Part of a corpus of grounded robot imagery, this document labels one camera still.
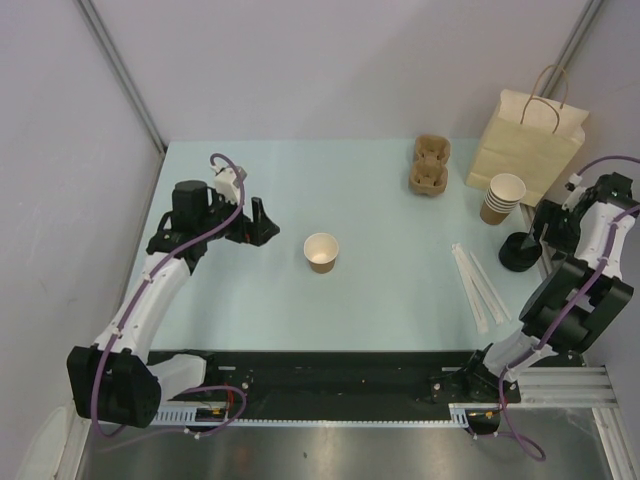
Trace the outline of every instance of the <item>white wall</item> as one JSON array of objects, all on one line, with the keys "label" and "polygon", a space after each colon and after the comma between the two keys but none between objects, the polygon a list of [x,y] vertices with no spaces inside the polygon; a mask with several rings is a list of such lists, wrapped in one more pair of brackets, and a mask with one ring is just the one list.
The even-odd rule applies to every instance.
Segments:
[{"label": "white wall", "polygon": [[585,0],[95,0],[167,140],[478,137]]},{"label": "white wall", "polygon": [[[575,167],[603,155],[640,157],[640,3],[608,2],[594,31],[571,67],[572,102],[591,110],[586,142]],[[612,170],[634,179],[640,198],[640,166],[610,162],[585,174],[585,184]],[[636,294],[588,352],[592,363],[607,365],[618,401],[640,456],[640,222],[627,237],[622,275]]]},{"label": "white wall", "polygon": [[71,399],[115,311],[160,160],[69,0],[0,16],[0,478]]}]

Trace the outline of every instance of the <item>brown paper bag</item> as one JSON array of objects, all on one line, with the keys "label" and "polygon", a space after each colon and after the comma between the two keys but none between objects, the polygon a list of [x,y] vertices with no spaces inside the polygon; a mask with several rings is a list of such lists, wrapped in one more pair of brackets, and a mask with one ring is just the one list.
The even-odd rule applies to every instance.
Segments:
[{"label": "brown paper bag", "polygon": [[512,173],[527,186],[522,203],[535,206],[584,143],[582,122],[589,112],[562,102],[533,95],[545,68],[530,94],[503,90],[500,101],[480,139],[466,184],[481,190],[499,173]]}]

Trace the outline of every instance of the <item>white stick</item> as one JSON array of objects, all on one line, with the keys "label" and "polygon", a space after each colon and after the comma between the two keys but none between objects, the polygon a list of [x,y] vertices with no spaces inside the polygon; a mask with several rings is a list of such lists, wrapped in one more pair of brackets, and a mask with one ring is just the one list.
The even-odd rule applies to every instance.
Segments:
[{"label": "white stick", "polygon": [[487,323],[487,319],[484,315],[484,311],[482,310],[482,306],[477,298],[475,293],[475,289],[473,288],[473,283],[471,281],[471,277],[467,273],[467,271],[462,266],[462,262],[458,258],[458,254],[455,250],[455,245],[453,245],[453,257],[456,260],[456,265],[458,266],[458,272],[460,273],[460,278],[462,278],[462,285],[464,286],[464,290],[467,294],[467,300],[469,301],[469,306],[471,307],[471,312],[473,313],[473,318],[476,321],[476,328],[478,329],[479,334],[487,333],[489,331],[489,324]]},{"label": "white stick", "polygon": [[480,276],[476,272],[476,269],[473,268],[473,265],[469,261],[469,257],[467,257],[467,254],[462,248],[462,245],[457,245],[456,248],[460,255],[460,259],[462,260],[462,265],[466,268],[467,272],[471,276],[473,284],[478,289],[478,292],[480,293],[482,300],[484,300],[484,303],[487,305],[487,308],[491,312],[491,315],[493,315],[493,319],[495,320],[497,325],[502,325],[506,322],[506,319],[502,314],[502,311],[500,310],[496,298],[489,292],[489,290],[487,290],[487,287],[482,282],[482,280],[480,280]]},{"label": "white stick", "polygon": [[473,263],[475,263],[476,267],[478,267],[478,271],[480,272],[480,275],[482,275],[482,278],[484,278],[484,281],[487,282],[487,285],[489,285],[489,290],[491,290],[491,292],[493,293],[493,296],[496,297],[496,300],[498,301],[498,304],[500,305],[500,307],[504,311],[504,313],[507,316],[507,318],[509,319],[509,321],[511,321],[511,319],[512,319],[511,312],[509,312],[509,309],[507,308],[507,306],[502,301],[502,298],[500,298],[500,295],[498,295],[498,291],[496,290],[496,287],[494,287],[493,283],[491,282],[491,280],[489,280],[489,275],[487,275],[487,273],[484,271],[484,268],[482,268],[482,265],[480,265],[480,261],[476,258],[476,256],[473,254],[473,252],[469,251],[469,254],[471,255],[471,260],[473,260]]}]

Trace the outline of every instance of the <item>white table surface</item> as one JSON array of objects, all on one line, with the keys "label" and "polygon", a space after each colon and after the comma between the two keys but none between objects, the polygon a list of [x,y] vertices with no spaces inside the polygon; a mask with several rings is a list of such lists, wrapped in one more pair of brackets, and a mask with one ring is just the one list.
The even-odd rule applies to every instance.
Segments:
[{"label": "white table surface", "polygon": [[[452,142],[449,185],[414,195],[407,178],[413,140],[173,142],[139,247],[133,276],[181,180],[212,184],[209,156],[228,155],[247,173],[281,233],[260,248],[209,244],[174,299],[153,349],[416,351],[483,348],[510,334],[541,281],[536,268],[504,269],[507,235],[525,229],[519,209],[500,226],[479,218],[483,193],[466,187],[477,140]],[[245,212],[250,215],[247,202]],[[313,273],[304,240],[340,242],[334,270]],[[478,335],[452,243],[473,251],[515,317]]]}]

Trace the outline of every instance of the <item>gray wall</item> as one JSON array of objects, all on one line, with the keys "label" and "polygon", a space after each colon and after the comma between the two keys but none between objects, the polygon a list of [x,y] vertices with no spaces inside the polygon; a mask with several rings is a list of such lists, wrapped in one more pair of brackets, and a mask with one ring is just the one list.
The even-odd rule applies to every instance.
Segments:
[{"label": "gray wall", "polygon": [[479,137],[585,0],[96,0],[171,140]]},{"label": "gray wall", "polygon": [[0,16],[0,478],[113,315],[160,160],[74,2]]},{"label": "gray wall", "polygon": [[[640,157],[639,20],[637,0],[608,2],[571,68],[570,103],[591,111],[585,124],[587,140],[573,170],[578,164],[603,155]],[[640,165],[601,164],[585,174],[585,184],[612,170],[633,178],[635,198],[640,198]],[[607,365],[640,455],[640,224],[627,238],[622,275],[625,282],[636,287],[636,295],[588,356],[592,363]]]}]

